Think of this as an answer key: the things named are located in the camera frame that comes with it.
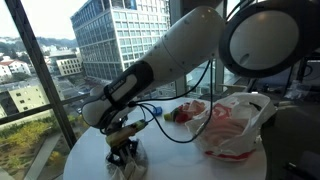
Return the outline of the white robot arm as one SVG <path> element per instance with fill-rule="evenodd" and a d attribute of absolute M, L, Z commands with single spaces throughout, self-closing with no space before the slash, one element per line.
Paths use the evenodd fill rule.
<path fill-rule="evenodd" d="M 198 6 L 179 19 L 138 61 L 112 83 L 88 97 L 84 121 L 106 136 L 107 160 L 125 165 L 136 155 L 130 138 L 145 127 L 140 120 L 124 127 L 121 119 L 135 97 L 219 57 L 234 74 L 249 78 L 275 75 L 320 47 L 319 0 L 264 0 L 226 21 L 210 6 Z"/>

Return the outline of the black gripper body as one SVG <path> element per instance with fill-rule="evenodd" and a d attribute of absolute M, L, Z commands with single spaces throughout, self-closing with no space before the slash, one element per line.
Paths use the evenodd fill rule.
<path fill-rule="evenodd" d="M 122 144 L 112 147 L 106 160 L 116 166 L 124 166 L 130 158 L 136 156 L 137 146 L 137 140 L 128 139 Z"/>

